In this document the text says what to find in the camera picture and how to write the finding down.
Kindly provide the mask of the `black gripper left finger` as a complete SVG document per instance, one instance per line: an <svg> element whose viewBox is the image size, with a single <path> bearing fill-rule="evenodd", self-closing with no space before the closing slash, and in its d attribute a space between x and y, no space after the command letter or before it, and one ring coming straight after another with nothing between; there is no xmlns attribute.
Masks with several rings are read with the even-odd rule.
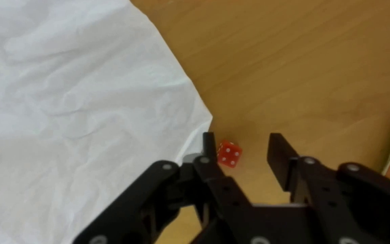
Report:
<svg viewBox="0 0 390 244"><path fill-rule="evenodd" d="M192 244L238 244L238 214L250 199L219 166L216 136L183 164L159 160L101 212L74 244L155 244L183 208L193 206L202 231Z"/></svg>

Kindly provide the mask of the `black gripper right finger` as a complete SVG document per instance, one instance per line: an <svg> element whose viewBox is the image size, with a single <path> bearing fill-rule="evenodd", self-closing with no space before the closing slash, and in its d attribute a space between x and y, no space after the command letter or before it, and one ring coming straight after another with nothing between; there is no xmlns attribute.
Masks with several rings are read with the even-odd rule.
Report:
<svg viewBox="0 0 390 244"><path fill-rule="evenodd" d="M293 244L390 244L390 179L347 161L336 170L301 156L281 133L267 163L301 214L285 231Z"/></svg>

